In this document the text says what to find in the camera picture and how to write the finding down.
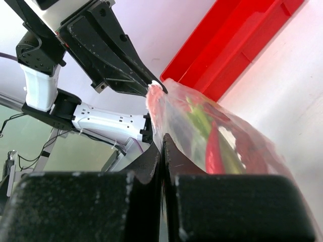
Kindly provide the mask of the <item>green white toy celery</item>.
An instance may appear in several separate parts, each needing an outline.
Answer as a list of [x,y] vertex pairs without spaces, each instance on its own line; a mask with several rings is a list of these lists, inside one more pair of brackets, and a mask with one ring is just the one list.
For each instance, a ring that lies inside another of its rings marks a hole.
[[237,147],[237,136],[234,135],[234,129],[225,126],[225,121],[221,118],[223,114],[219,112],[209,102],[194,100],[186,97],[189,111],[187,117],[192,122],[193,129],[198,137],[194,142],[194,159],[201,159],[199,163],[205,168],[205,152],[209,133],[211,131],[211,123],[215,122],[219,131],[219,145],[221,157],[225,167],[225,174],[244,174],[246,173],[246,165],[242,161],[242,156]]

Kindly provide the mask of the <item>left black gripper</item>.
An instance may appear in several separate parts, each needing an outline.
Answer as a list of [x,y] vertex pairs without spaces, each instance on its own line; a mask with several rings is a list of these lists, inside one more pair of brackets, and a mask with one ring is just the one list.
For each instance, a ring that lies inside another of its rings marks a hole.
[[[25,1],[6,3],[24,21],[27,29],[16,46],[17,62],[24,74],[52,76],[56,69],[65,66],[65,49]],[[148,85],[156,81],[167,92],[140,59],[110,1],[95,1],[86,14],[65,21],[59,34],[73,58],[92,79],[94,88],[106,83],[118,93],[145,96]]]

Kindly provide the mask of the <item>clear zip top bag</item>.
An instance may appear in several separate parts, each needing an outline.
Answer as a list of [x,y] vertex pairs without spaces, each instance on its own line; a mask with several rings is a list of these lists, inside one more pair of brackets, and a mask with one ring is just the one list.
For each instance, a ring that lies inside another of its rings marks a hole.
[[149,84],[146,107],[153,142],[169,134],[176,147],[208,174],[278,174],[293,179],[273,143],[251,124],[202,93],[167,79]]

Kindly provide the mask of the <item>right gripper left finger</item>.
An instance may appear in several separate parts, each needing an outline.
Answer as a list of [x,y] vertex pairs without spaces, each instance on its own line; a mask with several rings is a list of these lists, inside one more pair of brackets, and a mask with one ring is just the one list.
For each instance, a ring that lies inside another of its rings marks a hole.
[[156,145],[118,172],[35,172],[1,219],[1,241],[158,241],[161,155]]

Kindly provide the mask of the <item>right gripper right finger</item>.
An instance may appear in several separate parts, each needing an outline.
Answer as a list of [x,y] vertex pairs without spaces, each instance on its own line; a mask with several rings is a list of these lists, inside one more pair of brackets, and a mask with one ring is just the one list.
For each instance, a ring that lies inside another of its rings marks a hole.
[[315,241],[303,198],[280,175],[209,175],[164,136],[170,241]]

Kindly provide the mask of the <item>red toy chili pepper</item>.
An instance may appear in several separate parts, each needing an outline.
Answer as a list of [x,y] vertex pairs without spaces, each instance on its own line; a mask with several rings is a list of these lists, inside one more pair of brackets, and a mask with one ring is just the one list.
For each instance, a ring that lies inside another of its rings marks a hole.
[[225,174],[218,136],[218,127],[212,122],[205,152],[205,168],[208,174]]

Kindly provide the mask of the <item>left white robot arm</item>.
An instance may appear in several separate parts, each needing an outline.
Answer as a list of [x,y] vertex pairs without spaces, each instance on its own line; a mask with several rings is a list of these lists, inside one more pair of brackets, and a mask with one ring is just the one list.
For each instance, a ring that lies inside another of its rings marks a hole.
[[121,114],[91,106],[57,87],[64,55],[70,54],[91,79],[96,92],[145,96],[156,76],[140,59],[114,11],[113,1],[86,1],[50,27],[25,1],[8,1],[27,33],[16,47],[25,73],[27,95],[22,111],[56,129],[116,132],[152,142],[150,115]]

